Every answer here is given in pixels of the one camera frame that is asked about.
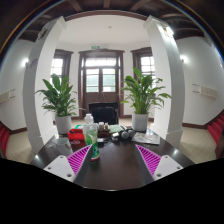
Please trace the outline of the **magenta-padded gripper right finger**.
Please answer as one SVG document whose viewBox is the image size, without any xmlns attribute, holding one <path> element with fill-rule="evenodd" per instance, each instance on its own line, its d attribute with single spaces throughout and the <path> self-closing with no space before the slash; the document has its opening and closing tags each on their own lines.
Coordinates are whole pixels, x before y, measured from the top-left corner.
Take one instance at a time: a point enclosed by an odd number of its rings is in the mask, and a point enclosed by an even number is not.
<svg viewBox="0 0 224 224">
<path fill-rule="evenodd" d="M 135 145 L 135 156 L 146 184 L 182 169 L 182 166 L 169 155 L 160 156 L 140 145 Z"/>
</svg>

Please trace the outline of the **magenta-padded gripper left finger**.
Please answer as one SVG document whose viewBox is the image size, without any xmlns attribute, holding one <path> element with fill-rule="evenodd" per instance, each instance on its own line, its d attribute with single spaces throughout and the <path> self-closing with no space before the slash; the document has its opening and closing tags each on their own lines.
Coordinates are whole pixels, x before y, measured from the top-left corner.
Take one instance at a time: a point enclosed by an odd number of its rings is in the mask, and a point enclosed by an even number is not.
<svg viewBox="0 0 224 224">
<path fill-rule="evenodd" d="M 59 155 L 44 170 L 77 185 L 82 185 L 92 155 L 93 148 L 88 145 L 69 156 Z"/>
</svg>

